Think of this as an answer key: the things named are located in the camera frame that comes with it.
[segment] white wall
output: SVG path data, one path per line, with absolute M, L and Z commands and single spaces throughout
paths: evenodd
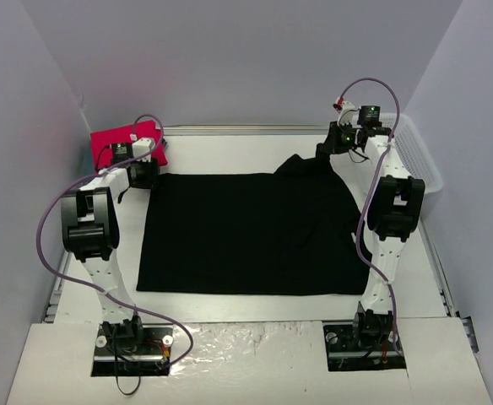
M 0 0 L 0 404 L 52 277 L 38 262 L 42 210 L 79 166 L 88 133 L 68 85 L 18 0 Z M 58 217 L 45 253 L 61 257 Z
M 328 124 L 352 80 L 405 105 L 461 0 L 22 0 L 94 129 Z M 393 101 L 375 84 L 350 94 Z
M 463 3 L 406 114 L 445 181 L 425 220 L 493 399 L 493 2 Z

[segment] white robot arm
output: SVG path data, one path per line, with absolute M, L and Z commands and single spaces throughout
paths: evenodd
M 380 122 L 380 107 L 363 105 L 355 108 L 347 100 L 339 99 L 333 105 L 340 112 L 337 121 L 329 127 L 324 143 L 317 145 L 318 158 L 329 159 L 331 154 L 346 154 L 360 149 L 364 160 L 356 165 L 364 190 L 377 181 L 366 215 L 366 224 L 373 231 L 371 265 L 379 269 L 384 279 L 371 268 L 364 294 L 360 298 L 355 317 L 355 338 L 376 346 L 387 339 L 393 326 L 393 302 L 387 284 L 397 275 L 398 262 L 410 234 L 415 231 L 425 183 L 415 179 L 405 169 L 394 145 L 382 162 L 378 179 L 375 168 L 387 150 L 390 128 Z M 351 111 L 358 111 L 357 126 L 351 123 Z
M 125 152 L 126 144 L 115 145 L 114 151 Z M 141 138 L 132 144 L 132 148 L 128 148 L 132 150 L 132 156 L 118 159 L 147 154 L 153 147 L 154 139 Z M 63 244 L 83 263 L 93 284 L 104 290 L 98 292 L 103 325 L 122 325 L 132 321 L 135 315 L 132 309 L 106 298 L 106 294 L 110 294 L 121 302 L 133 305 L 117 263 L 119 227 L 114 202 L 120 202 L 130 186 L 140 183 L 144 184 L 142 188 L 150 186 L 155 178 L 153 163 L 156 162 L 151 162 L 149 155 L 127 168 L 102 170 L 101 176 L 66 194 L 61 200 Z

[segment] black cloth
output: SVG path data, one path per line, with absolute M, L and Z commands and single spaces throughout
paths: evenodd
M 294 155 L 274 174 L 159 179 L 147 211 L 138 291 L 365 291 L 369 270 L 351 236 L 360 212 L 328 160 Z

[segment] white platform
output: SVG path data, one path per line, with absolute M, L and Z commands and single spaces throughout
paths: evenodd
M 144 377 L 134 397 L 113 377 L 90 377 L 96 328 L 34 325 L 8 405 L 490 405 L 456 318 L 401 320 L 408 369 L 353 373 L 328 372 L 320 322 L 191 325 L 192 353 L 170 376 Z M 177 331 L 173 353 L 186 346 Z M 120 379 L 124 390 L 135 381 Z
M 274 172 L 292 154 L 303 158 L 314 155 L 319 135 L 278 136 L 173 136 L 166 152 L 170 164 L 166 171 L 180 174 Z M 335 156 L 335 171 L 344 179 L 362 207 L 364 193 L 358 188 L 354 166 L 348 155 Z M 211 294 L 139 293 L 136 291 L 145 213 L 149 192 L 129 190 L 122 204 L 116 205 L 121 231 L 117 252 L 128 293 L 143 308 L 164 313 L 184 322 L 236 321 L 315 321 L 352 319 L 359 296 L 318 295 L 237 296 Z M 370 245 L 367 231 L 366 244 Z M 68 274 L 89 281 L 81 263 L 72 260 Z M 400 259 L 394 284 L 398 316 L 421 318 L 445 316 L 436 281 L 431 271 L 423 240 L 415 231 Z M 144 321 L 154 319 L 142 316 Z M 100 306 L 91 289 L 66 283 L 57 309 L 57 323 L 101 322 Z
M 273 172 L 294 153 L 311 157 L 322 140 L 319 136 L 169 137 L 167 170 Z M 334 159 L 333 167 L 361 205 L 364 194 L 357 188 L 348 157 Z M 351 319 L 358 296 L 138 293 L 148 201 L 148 192 L 130 190 L 117 207 L 119 265 L 138 306 L 188 323 L 194 350 L 172 367 L 171 376 L 144 377 L 136 395 L 124 397 L 112 377 L 90 377 L 101 321 L 95 292 L 66 283 L 55 323 L 33 325 L 30 330 L 9 405 L 490 404 L 461 321 L 446 317 L 418 231 L 406 246 L 395 283 L 407 370 L 330 373 L 319 320 Z M 89 279 L 74 260 L 68 274 Z M 187 346 L 186 335 L 177 328 L 175 337 L 172 357 Z M 125 390 L 134 383 L 121 379 Z

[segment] cable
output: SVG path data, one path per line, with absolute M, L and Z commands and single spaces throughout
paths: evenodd
M 380 343 L 383 340 L 383 322 L 382 322 L 382 317 L 379 315 L 376 315 L 376 318 L 378 320 L 378 323 L 380 324 L 380 337 L 378 338 L 378 341 L 374 343 L 372 346 L 369 347 L 368 352 L 366 352 L 362 359 L 368 359 L 368 357 L 372 354 L 374 350 L 380 347 Z
M 95 163 L 95 172 L 98 172 L 98 170 L 100 169 L 100 158 L 102 157 L 102 153 L 109 148 L 110 145 L 105 145 L 98 153 L 98 157 L 96 158 L 96 163 Z
M 395 130 L 397 129 L 398 125 L 398 120 L 400 119 L 400 104 L 398 103 L 397 95 L 383 81 L 377 78 L 359 78 L 352 82 L 351 84 L 348 84 L 348 86 L 344 89 L 342 94 L 340 95 L 340 98 L 343 99 L 344 95 L 348 92 L 348 90 L 355 86 L 356 84 L 360 82 L 375 82 L 378 84 L 381 84 L 383 87 L 385 87 L 389 93 L 391 93 L 391 96 L 393 97 L 393 100 L 395 102 L 395 107 L 397 109 L 397 116 L 395 117 L 395 122 L 393 124 L 393 127 L 391 128 L 391 132 L 389 133 L 388 136 L 388 142 L 387 142 L 387 148 L 385 151 L 382 153 L 380 156 L 380 159 L 378 160 L 377 166 L 374 169 L 374 178 L 372 179 L 371 186 L 368 190 L 368 193 L 366 194 L 366 200 L 365 200 L 365 205 L 363 206 L 363 209 L 361 210 L 361 215 L 359 218 L 359 223 L 357 224 L 357 231 L 355 232 L 355 250 L 357 251 L 357 255 L 359 258 L 365 263 L 368 267 L 370 267 L 372 270 L 374 270 L 381 278 L 382 280 L 387 284 L 387 288 L 389 289 L 389 295 L 391 297 L 391 305 L 393 306 L 393 348 L 395 352 L 399 356 L 404 356 L 404 353 L 398 349 L 397 341 L 398 341 L 398 327 L 397 327 L 397 299 L 395 298 L 395 293 L 393 290 L 393 286 L 389 283 L 389 279 L 387 276 L 383 273 L 382 270 L 380 270 L 378 267 L 376 267 L 373 263 L 369 262 L 368 259 L 363 255 L 363 252 L 361 251 L 360 248 L 360 240 L 361 240 L 361 234 L 363 232 L 363 223 L 365 223 L 365 216 L 366 213 L 368 212 L 368 208 L 371 206 L 372 202 L 372 197 L 374 197 L 374 190 L 376 189 L 376 185 L 378 183 L 378 176 L 380 175 L 380 171 L 382 170 L 382 165 L 383 165 L 383 160 L 391 150 L 391 141 L 394 138 Z
M 117 353 L 116 331 L 117 331 L 117 328 L 114 327 L 113 328 L 113 335 L 111 337 L 111 344 L 113 345 L 113 374 L 115 375 L 115 382 L 117 384 L 117 389 L 125 397 L 130 397 L 131 395 L 134 395 L 136 393 L 136 391 L 139 389 L 139 386 L 142 383 L 142 376 L 141 376 L 142 371 L 141 371 L 141 369 L 138 370 L 139 371 L 139 373 L 138 373 L 138 384 L 136 384 L 136 386 L 133 390 L 131 390 L 130 392 L 125 392 L 121 389 L 121 386 L 119 386 L 119 361 L 117 359 L 120 357 L 122 358 L 122 361 L 125 364 L 125 369 L 127 367 L 128 361 L 125 361 L 127 359 Z
M 344 129 L 340 126 L 340 120 L 342 120 L 342 119 L 344 118 L 344 116 L 345 116 L 346 114 L 348 114 L 349 112 L 357 112 L 357 111 L 359 111 L 359 108 L 356 108 L 356 109 L 354 109 L 354 110 L 347 110 L 347 111 L 345 111 L 345 112 L 341 113 L 341 114 L 339 115 L 338 120 L 337 120 L 337 127 L 339 127 L 340 129 L 342 129 L 342 130 L 344 131 Z
M 95 173 L 92 175 L 84 175 L 83 177 L 80 177 L 75 182 L 73 182 L 70 186 L 66 187 L 64 190 L 59 192 L 51 200 L 50 204 L 46 207 L 46 209 L 44 210 L 44 213 L 42 214 L 42 217 L 38 223 L 38 227 L 36 228 L 35 243 L 36 243 L 36 253 L 38 254 L 38 258 L 40 259 L 41 263 L 44 265 L 44 268 L 48 272 L 50 272 L 51 274 L 55 275 L 56 277 L 62 278 L 63 280 L 71 281 L 73 283 L 82 284 L 82 285 L 85 285 L 87 287 L 91 287 L 92 289 L 95 289 L 96 291 L 98 291 L 100 293 L 105 293 L 105 296 L 108 300 L 111 300 L 118 305 L 121 305 L 125 308 L 128 308 L 129 310 L 141 312 L 141 313 L 149 315 L 149 316 L 154 316 L 154 317 L 160 318 L 164 321 L 168 321 L 169 323 L 172 323 L 173 325 L 176 325 L 177 327 L 181 328 L 186 333 L 186 335 L 188 336 L 188 339 L 190 340 L 190 345 L 188 346 L 187 350 L 185 350 L 184 353 L 182 353 L 176 359 L 174 359 L 173 361 L 171 361 L 170 363 L 165 365 L 165 367 L 171 367 L 172 365 L 180 362 L 185 357 L 187 357 L 188 354 L 192 351 L 192 348 L 194 347 L 194 337 L 192 336 L 190 331 L 187 329 L 187 327 L 185 327 L 182 323 L 180 323 L 179 321 L 176 321 L 175 319 L 173 319 L 169 316 L 162 315 L 162 314 L 159 314 L 158 312 L 153 312 L 151 310 L 145 310 L 144 308 L 138 308 L 138 307 L 136 307 L 136 305 L 130 305 L 126 302 L 122 302 L 122 301 L 118 300 L 117 298 L 115 298 L 114 296 L 110 295 L 109 293 L 106 293 L 106 291 L 99 285 L 96 285 L 96 284 L 91 283 L 89 281 L 82 280 L 80 278 L 75 278 L 75 277 L 68 276 L 67 274 L 60 273 L 55 268 L 53 268 L 53 266 L 46 260 L 46 257 L 44 256 L 44 252 L 42 250 L 42 230 L 44 229 L 44 224 L 46 223 L 47 217 L 50 215 L 50 212 L 53 210 L 53 207 L 56 206 L 56 204 L 59 202 L 61 197 L 66 192 L 68 192 L 69 190 L 71 190 L 77 186 L 80 186 L 81 184 L 86 183 L 87 181 L 91 181 L 96 177 L 104 176 L 108 171 L 111 171 L 111 170 L 116 169 L 118 167 L 122 167 L 124 165 L 128 165 L 128 164 L 130 164 L 130 163 L 132 163 L 138 159 L 142 159 L 146 156 L 149 156 L 160 146 L 160 144 L 162 143 L 162 139 L 164 138 L 164 127 L 162 126 L 162 122 L 156 116 L 153 116 L 151 114 L 143 114 L 142 116 L 139 116 L 138 118 L 136 118 L 136 120 L 133 123 L 133 134 L 134 135 L 136 134 L 136 132 L 135 132 L 136 131 L 136 124 L 139 122 L 139 120 L 141 120 L 142 118 L 145 118 L 146 116 L 153 118 L 159 124 L 159 127 L 160 127 L 160 131 L 161 131 L 160 138 L 155 143 L 154 147 L 149 152 L 146 152 L 145 154 L 142 154 L 142 155 L 137 156 L 135 158 L 124 160 L 124 161 L 119 162 L 119 163 L 116 163 L 116 164 L 108 167 L 106 170 L 103 170 L 101 173 Z
M 352 157 L 351 157 L 351 153 L 350 152 L 353 152 L 354 154 L 356 154 L 357 156 L 360 156 L 361 158 L 363 158 L 362 161 L 358 162 L 357 160 L 354 160 Z M 366 162 L 368 159 L 368 157 L 366 157 L 365 155 L 363 154 L 360 154 L 359 152 L 357 152 L 355 149 L 349 149 L 348 150 L 348 155 L 349 155 L 349 159 L 354 162 L 354 163 L 363 163 L 363 162 Z
M 387 364 L 387 342 L 382 344 L 382 363 Z

